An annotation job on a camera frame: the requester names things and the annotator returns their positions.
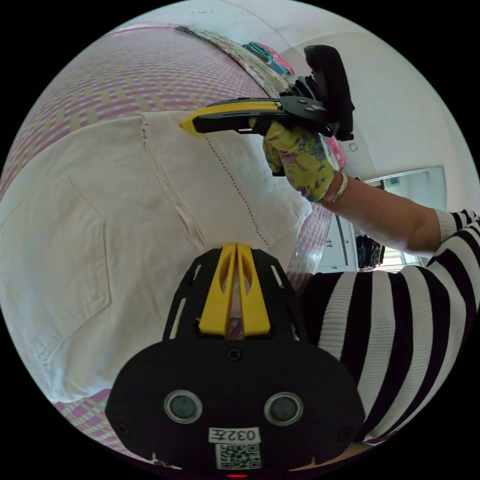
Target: mirror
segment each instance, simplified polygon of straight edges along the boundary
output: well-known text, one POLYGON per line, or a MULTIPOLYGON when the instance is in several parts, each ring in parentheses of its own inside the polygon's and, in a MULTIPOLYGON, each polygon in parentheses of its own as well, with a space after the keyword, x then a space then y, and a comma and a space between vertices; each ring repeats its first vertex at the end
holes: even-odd
POLYGON ((366 183, 431 209, 447 209, 445 172, 441 166, 372 178, 366 183))

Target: black and white striped shirt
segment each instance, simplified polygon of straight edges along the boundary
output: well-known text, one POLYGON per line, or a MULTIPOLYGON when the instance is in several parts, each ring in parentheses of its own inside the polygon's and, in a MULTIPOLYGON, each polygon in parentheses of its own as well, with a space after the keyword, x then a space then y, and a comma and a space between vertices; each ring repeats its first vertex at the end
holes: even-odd
POLYGON ((365 422, 357 442, 408 423, 446 380, 480 304, 480 221, 437 211, 442 244, 427 267, 318 273, 300 302, 309 341, 357 383, 365 422))

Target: yellow glove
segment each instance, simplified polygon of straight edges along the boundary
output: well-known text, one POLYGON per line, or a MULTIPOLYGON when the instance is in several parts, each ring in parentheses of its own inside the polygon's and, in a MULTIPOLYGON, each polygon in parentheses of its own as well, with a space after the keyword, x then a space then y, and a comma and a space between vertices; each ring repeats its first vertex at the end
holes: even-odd
MULTIPOLYGON (((256 122, 252 118, 250 127, 256 122)), ((310 202, 321 200, 334 179, 317 133, 301 127, 288 130, 274 121, 263 138, 263 151, 272 172, 283 169, 290 185, 310 202)))

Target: label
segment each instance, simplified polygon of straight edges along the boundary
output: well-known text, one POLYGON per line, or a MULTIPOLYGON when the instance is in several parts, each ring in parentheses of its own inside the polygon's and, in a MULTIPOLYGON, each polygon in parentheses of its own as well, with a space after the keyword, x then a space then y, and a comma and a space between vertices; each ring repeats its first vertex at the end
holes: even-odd
POLYGON ((218 470, 253 470, 262 468, 259 443, 216 443, 216 468, 218 470))
POLYGON ((242 445, 259 444, 260 430, 252 428, 209 428, 208 442, 211 444, 242 445))

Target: pink checkered bedsheet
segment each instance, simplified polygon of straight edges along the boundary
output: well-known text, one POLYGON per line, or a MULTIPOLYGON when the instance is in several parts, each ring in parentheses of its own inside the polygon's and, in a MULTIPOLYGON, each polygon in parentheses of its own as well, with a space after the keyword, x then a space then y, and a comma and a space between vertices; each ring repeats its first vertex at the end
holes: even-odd
MULTIPOLYGON (((191 111, 237 97, 266 97, 259 85, 214 46, 170 25, 111 32, 72 60, 32 107, 0 177, 0 200, 15 175, 39 152, 71 132, 142 112, 191 111)), ((304 222, 288 275, 297 290, 315 270, 331 214, 319 205, 304 222)), ((232 324, 231 335, 239 326, 232 324)), ((105 417, 108 390, 63 404, 58 411, 77 429, 125 455, 105 417)))

